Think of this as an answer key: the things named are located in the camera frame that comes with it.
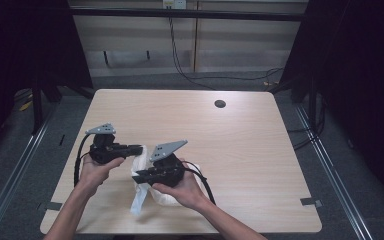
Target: person's left hand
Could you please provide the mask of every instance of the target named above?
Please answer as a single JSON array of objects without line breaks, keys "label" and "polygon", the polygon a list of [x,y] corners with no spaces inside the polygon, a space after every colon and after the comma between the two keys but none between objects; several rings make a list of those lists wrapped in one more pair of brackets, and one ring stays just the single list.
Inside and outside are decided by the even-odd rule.
[{"label": "person's left hand", "polygon": [[78,185],[88,189],[90,197],[96,193],[99,185],[101,185],[108,177],[110,170],[119,167],[124,162],[124,158],[116,158],[107,164],[99,164],[95,162],[89,154],[83,158],[82,173]]}]

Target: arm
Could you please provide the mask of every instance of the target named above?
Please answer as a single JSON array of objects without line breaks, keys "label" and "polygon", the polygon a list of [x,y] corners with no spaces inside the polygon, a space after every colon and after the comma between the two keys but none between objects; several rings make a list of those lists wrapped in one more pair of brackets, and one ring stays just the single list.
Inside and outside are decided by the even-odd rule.
[{"label": "arm", "polygon": [[95,195],[99,185],[108,178],[110,170],[120,166],[123,161],[123,158],[116,158],[105,165],[99,165],[89,154],[86,155],[80,180],[44,239],[72,239],[87,202]]},{"label": "arm", "polygon": [[214,205],[201,191],[191,172],[185,172],[183,180],[174,188],[160,183],[155,183],[152,187],[162,193],[173,196],[183,206],[202,214],[227,240],[266,239]]}]

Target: electrical outlet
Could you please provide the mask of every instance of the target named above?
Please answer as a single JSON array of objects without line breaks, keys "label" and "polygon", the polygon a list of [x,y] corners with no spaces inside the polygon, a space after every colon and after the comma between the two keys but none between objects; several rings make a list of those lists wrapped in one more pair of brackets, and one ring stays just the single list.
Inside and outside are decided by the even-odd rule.
[{"label": "electrical outlet", "polygon": [[163,0],[163,9],[174,9],[175,0]]},{"label": "electrical outlet", "polygon": [[175,9],[186,9],[186,0],[174,0]]}]

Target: table top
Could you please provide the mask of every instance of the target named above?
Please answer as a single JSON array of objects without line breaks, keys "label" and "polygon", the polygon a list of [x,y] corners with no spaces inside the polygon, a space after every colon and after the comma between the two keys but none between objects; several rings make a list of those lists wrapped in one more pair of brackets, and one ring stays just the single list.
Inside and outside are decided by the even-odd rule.
[{"label": "table top", "polygon": [[[215,106],[223,100],[224,108]],[[274,97],[263,92],[189,90],[99,90],[77,136],[52,202],[64,203],[73,189],[76,154],[85,131],[110,122],[114,142],[155,145],[187,139],[176,155],[200,165],[217,205],[257,232],[318,232],[321,222]],[[88,151],[92,137],[86,141]],[[148,194],[139,216],[133,157],[111,171],[86,206],[78,233],[217,233],[200,214],[160,206]],[[48,210],[46,233],[58,212]]]}]

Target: forearm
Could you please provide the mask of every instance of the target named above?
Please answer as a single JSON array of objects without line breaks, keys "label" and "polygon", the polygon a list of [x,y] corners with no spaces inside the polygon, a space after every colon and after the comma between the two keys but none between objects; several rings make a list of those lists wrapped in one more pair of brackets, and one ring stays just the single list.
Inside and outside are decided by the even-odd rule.
[{"label": "forearm", "polygon": [[215,206],[211,201],[205,198],[196,211],[201,213],[215,229],[227,240],[262,240],[266,239],[261,234],[241,223],[234,217],[230,216],[219,207]]},{"label": "forearm", "polygon": [[79,183],[71,192],[44,239],[73,239],[89,198],[90,193]]}]

